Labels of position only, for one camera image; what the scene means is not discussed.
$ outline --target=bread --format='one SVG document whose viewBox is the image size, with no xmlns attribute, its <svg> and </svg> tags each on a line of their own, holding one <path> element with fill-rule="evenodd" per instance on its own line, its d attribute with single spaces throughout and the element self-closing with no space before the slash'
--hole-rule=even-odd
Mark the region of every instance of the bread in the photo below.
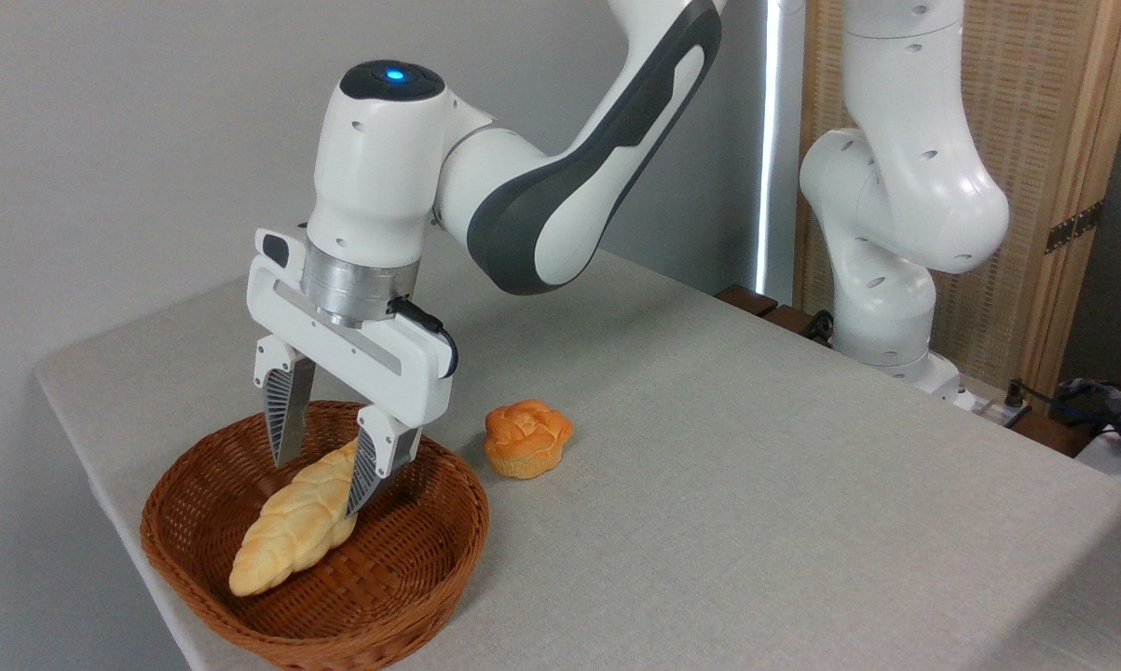
<svg viewBox="0 0 1121 671">
<path fill-rule="evenodd" d="M 269 590 L 291 574 L 312 568 L 343 543 L 356 523 L 345 518 L 356 441 L 348 442 L 297 473 L 262 505 L 241 541 L 229 589 L 245 597 Z"/>
<path fill-rule="evenodd" d="M 544 401 L 527 399 L 487 416 L 484 453 L 499 475 L 535 477 L 555 468 L 572 437 L 572 421 Z"/>
</svg>

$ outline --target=wicker basket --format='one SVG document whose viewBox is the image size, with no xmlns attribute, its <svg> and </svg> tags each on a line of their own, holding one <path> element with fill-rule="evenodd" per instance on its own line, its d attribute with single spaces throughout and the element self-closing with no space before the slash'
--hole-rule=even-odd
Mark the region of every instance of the wicker basket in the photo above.
<svg viewBox="0 0 1121 671">
<path fill-rule="evenodd" d="M 296 472 L 356 436 L 356 403 L 308 408 L 304 450 L 276 468 L 262 416 L 196 442 L 141 514 L 150 565 L 207 627 L 280 668 L 380 669 L 427 644 L 452 616 L 489 531 L 473 472 L 424 438 L 418 457 L 314 568 L 254 597 L 229 570 L 262 503 Z"/>
</svg>

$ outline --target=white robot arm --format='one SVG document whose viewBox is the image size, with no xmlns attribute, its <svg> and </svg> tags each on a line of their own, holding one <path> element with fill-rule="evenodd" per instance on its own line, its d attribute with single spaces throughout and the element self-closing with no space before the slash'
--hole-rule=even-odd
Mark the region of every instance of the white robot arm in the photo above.
<svg viewBox="0 0 1121 671">
<path fill-rule="evenodd" d="M 306 242 L 260 230 L 248 306 L 275 463 L 299 453 L 317 365 L 370 401 L 348 513 L 415 458 L 448 407 L 455 343 L 411 302 L 435 217 L 501 289 L 576 279 L 626 192 L 713 63 L 725 0 L 609 0 L 627 63 L 572 147 L 544 156 L 398 60 L 349 71 L 330 99 Z"/>
<path fill-rule="evenodd" d="M 825 233 L 834 348 L 948 401 L 957 370 L 929 352 L 929 270 L 994 253 L 1008 199 L 974 149 L 961 91 L 961 0 L 849 0 L 842 87 L 859 129 L 825 133 L 802 190 Z"/>
</svg>

